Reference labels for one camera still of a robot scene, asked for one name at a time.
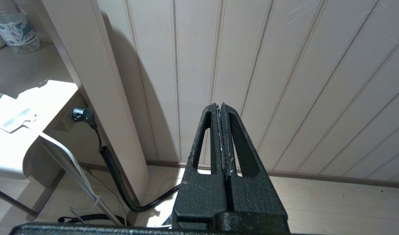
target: bottle label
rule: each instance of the bottle label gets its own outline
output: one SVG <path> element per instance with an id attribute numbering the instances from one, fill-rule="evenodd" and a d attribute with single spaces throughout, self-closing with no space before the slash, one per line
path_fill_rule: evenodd
<path id="1" fill-rule="evenodd" d="M 33 42 L 36 37 L 34 29 L 26 17 L 22 20 L 0 24 L 0 35 L 9 46 L 22 46 Z"/>

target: black plug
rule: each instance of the black plug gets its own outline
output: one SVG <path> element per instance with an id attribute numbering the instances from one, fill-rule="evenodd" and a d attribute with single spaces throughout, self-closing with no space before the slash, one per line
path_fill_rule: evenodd
<path id="1" fill-rule="evenodd" d="M 95 114 L 90 109 L 75 107 L 72 112 L 72 117 L 75 122 L 86 122 L 92 129 L 98 128 L 95 122 Z"/>

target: water bottle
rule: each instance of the water bottle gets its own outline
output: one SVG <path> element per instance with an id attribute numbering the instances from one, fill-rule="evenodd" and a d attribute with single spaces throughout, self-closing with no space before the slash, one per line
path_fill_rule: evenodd
<path id="1" fill-rule="evenodd" d="M 33 52 L 40 46 L 28 18 L 14 0 L 0 0 L 0 35 L 19 54 Z"/>

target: floor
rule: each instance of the floor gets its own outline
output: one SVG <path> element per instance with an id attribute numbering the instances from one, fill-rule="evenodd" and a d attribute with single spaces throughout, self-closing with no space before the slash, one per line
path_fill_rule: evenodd
<path id="1" fill-rule="evenodd" d="M 184 169 L 148 166 L 150 183 L 143 204 L 151 202 L 180 182 Z M 107 172 L 92 171 L 116 192 Z M 95 180 L 89 179 L 111 210 L 120 215 L 116 199 Z M 399 234 L 399 189 L 350 183 L 271 177 L 289 216 L 293 233 L 304 234 Z M 12 180 L 0 177 L 0 190 L 31 206 L 43 187 L 33 179 Z M 160 226 L 170 215 L 175 195 L 156 208 L 140 213 L 136 226 Z M 91 201 L 76 183 L 65 175 L 35 221 L 56 222 L 60 216 L 72 216 L 69 206 L 84 209 Z M 26 222 L 26 214 L 0 199 L 0 235 Z"/>

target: black cable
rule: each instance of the black cable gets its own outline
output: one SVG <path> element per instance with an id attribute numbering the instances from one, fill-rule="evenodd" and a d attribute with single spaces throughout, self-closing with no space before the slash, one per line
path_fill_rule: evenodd
<path id="1" fill-rule="evenodd" d="M 125 220 L 124 218 L 122 218 L 121 216 L 115 216 L 117 217 L 117 219 L 123 224 L 125 225 Z M 80 218 L 82 220 L 109 220 L 109 217 L 106 214 L 87 214 L 87 215 L 83 215 L 80 216 Z M 82 220 L 80 220 L 79 218 L 74 218 L 74 217 L 68 217 L 68 216 L 62 216 L 60 217 L 57 221 L 60 223 L 64 223 L 65 219 L 71 219 L 66 223 L 83 223 Z"/>
<path id="2" fill-rule="evenodd" d="M 112 155 L 111 155 L 108 147 L 103 146 L 101 148 L 100 153 L 101 153 L 101 156 L 104 159 L 105 164 L 107 165 L 109 171 L 111 172 L 111 176 L 114 179 L 115 185 L 117 186 L 118 192 L 120 192 L 120 195 L 121 195 L 123 201 L 128 206 L 128 208 L 130 208 L 134 212 L 140 213 L 140 212 L 150 210 L 151 208 L 155 207 L 156 205 L 159 205 L 161 202 L 164 201 L 164 199 L 171 196 L 173 193 L 175 193 L 180 188 L 180 184 L 178 184 L 177 186 L 174 186 L 172 189 L 165 192 L 162 196 L 160 196 L 156 200 L 150 202 L 149 204 L 146 204 L 144 206 L 138 206 L 132 201 L 132 199 L 128 195 L 128 192 L 126 191 L 126 188 L 122 181 L 121 174 L 118 170 L 117 164 L 115 163 L 114 159 L 112 158 Z"/>
<path id="3" fill-rule="evenodd" d="M 100 152 L 100 151 L 101 151 L 101 149 L 102 149 L 102 140 L 101 140 L 101 135 L 99 135 L 98 128 L 95 128 L 94 130 L 95 130 L 95 132 L 96 132 L 96 135 L 98 135 L 98 140 L 99 140 L 99 150 L 98 150 L 98 152 Z"/>

